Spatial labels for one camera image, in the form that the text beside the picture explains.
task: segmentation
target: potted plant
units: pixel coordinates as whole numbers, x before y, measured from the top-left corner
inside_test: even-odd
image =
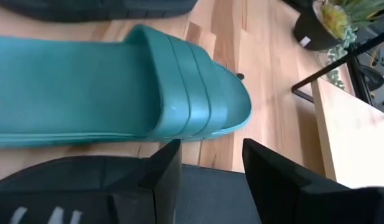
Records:
[[[327,50],[343,44],[352,32],[374,21],[384,0],[318,0],[294,26],[297,41],[309,50]]]

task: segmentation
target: wooden floor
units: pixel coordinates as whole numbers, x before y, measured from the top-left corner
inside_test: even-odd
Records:
[[[200,0],[188,15],[164,20],[53,24],[17,16],[0,8],[0,35],[54,40],[121,41],[135,24],[153,26],[205,48],[234,72],[251,95],[249,125],[213,141],[182,145],[188,164],[243,172],[241,145],[252,138],[323,174],[314,105],[290,92],[293,84],[318,71],[312,53],[293,39],[298,13],[279,0]],[[121,154],[150,156],[160,143],[113,143],[55,149],[0,151],[0,178],[23,167],[62,156]]]

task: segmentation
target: white label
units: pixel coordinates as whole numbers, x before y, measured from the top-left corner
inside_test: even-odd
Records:
[[[27,208],[25,207],[19,207],[14,213],[11,218],[11,222],[9,224],[19,224],[24,214],[27,212]],[[58,206],[55,207],[54,211],[52,212],[48,224],[63,224],[63,214],[64,210]],[[73,211],[72,219],[70,220],[70,224],[79,224],[81,220],[82,212],[80,211]]]
[[[310,43],[310,38],[309,37],[304,37],[302,38],[302,40],[299,42],[299,44],[301,44],[303,47],[305,47],[307,44]]]

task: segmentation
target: black metal frame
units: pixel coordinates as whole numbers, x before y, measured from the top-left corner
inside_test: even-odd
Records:
[[[295,0],[282,0],[282,1],[284,1],[287,5],[291,6],[297,12],[302,12],[307,8],[309,8],[313,0],[311,0],[311,2],[307,0],[306,4],[303,4],[303,3],[301,4],[301,2],[297,2]]]
[[[380,35],[376,36],[375,38],[368,40],[366,43],[358,46],[356,49],[351,47],[346,56],[338,59],[334,63],[320,69],[316,73],[313,73],[312,75],[308,76],[307,78],[305,78],[302,81],[298,82],[297,84],[293,85],[291,87],[292,93],[294,93],[295,95],[297,95],[301,98],[304,98],[305,100],[313,102],[313,99],[311,96],[302,92],[299,89],[301,87],[303,87],[304,85],[307,85],[307,84],[317,80],[318,78],[320,78],[321,76],[325,75],[326,73],[332,71],[333,69],[337,68],[338,66],[340,66],[344,63],[348,63],[349,64],[349,70],[351,71],[351,75],[353,76],[353,78],[351,77],[351,80],[355,79],[353,81],[355,83],[355,85],[354,85],[355,94],[357,94],[357,97],[360,98],[361,100],[366,101],[367,103],[373,105],[371,102],[370,95],[369,96],[365,95],[365,93],[369,94],[369,91],[367,90],[367,86],[365,85],[363,77],[361,77],[359,75],[358,62],[357,62],[356,56],[370,50],[371,48],[381,44],[382,42],[384,42],[384,32],[381,33]]]

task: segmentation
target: wooden board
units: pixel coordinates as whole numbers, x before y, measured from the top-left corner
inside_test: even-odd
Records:
[[[326,176],[351,188],[384,186],[384,113],[322,79],[312,92]]]
[[[199,0],[171,19],[61,24],[34,21],[0,8],[0,35],[51,40],[122,41],[135,24],[146,24],[202,46],[214,60],[245,74],[253,104],[249,125],[220,139],[182,144],[183,162],[243,172],[241,144],[253,138],[278,153],[324,173],[314,107],[290,88],[320,69],[294,40],[298,13],[280,0]],[[126,142],[84,147],[0,150],[0,179],[33,164],[63,156],[150,156],[161,143]]]

